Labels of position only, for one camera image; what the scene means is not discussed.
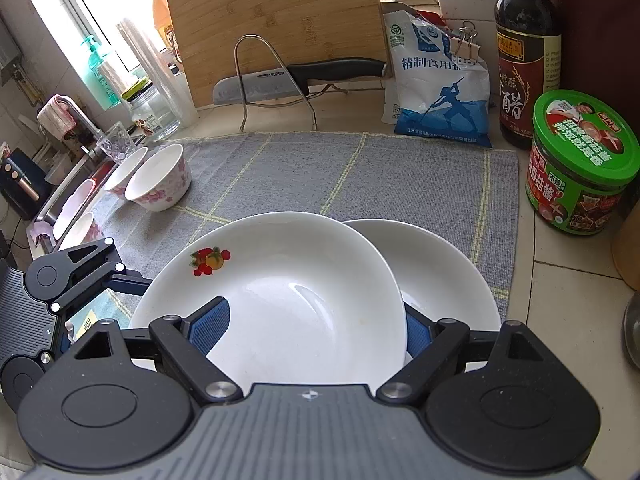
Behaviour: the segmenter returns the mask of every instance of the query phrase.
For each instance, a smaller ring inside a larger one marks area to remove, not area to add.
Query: salt bag
[[[491,147],[484,62],[456,56],[441,29],[404,10],[385,14],[385,25],[400,103],[395,132]]]

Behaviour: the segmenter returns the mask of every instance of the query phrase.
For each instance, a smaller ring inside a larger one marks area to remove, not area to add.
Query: kitchen knife
[[[354,77],[385,75],[386,63],[368,57],[343,57],[313,63],[287,66],[303,94],[309,95],[308,81],[344,81]],[[263,70],[242,76],[247,102],[267,101],[281,97],[299,96],[298,90],[287,73],[281,68]],[[227,77],[213,88],[213,102],[217,105],[231,105],[242,102],[240,82],[237,76]]]

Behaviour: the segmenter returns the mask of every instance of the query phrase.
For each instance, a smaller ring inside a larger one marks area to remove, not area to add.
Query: black cable
[[[28,247],[22,247],[18,242],[14,242],[15,234],[18,232],[18,227],[20,227],[21,222],[22,220],[18,220],[18,223],[15,225],[14,234],[11,237],[11,241],[8,243],[9,249],[11,249],[12,244],[20,247],[21,249],[28,249]]]

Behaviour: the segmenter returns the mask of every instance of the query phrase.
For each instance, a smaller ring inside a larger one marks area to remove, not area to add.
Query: fruit decoration on plate
[[[231,253],[224,249],[220,250],[219,247],[205,247],[194,253],[191,253],[192,261],[191,267],[195,267],[193,271],[194,276],[210,276],[214,270],[220,269],[222,265],[231,259]]]

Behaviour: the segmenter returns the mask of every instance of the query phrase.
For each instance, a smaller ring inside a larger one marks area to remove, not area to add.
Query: tiled countertop
[[[330,92],[312,103],[318,127],[334,132],[391,133],[380,121],[382,89]],[[240,105],[200,112],[200,121],[180,137],[234,133]],[[500,136],[497,112],[490,137],[496,148],[510,148]],[[246,131],[310,131],[305,105],[249,108]],[[591,392],[601,407],[602,428],[587,468],[601,480],[626,480],[640,470],[640,371],[624,359],[622,315],[633,291],[620,279],[609,243],[620,225],[614,220],[593,237],[562,234],[536,217],[524,192],[528,152],[520,160],[520,219],[508,317],[526,322]]]

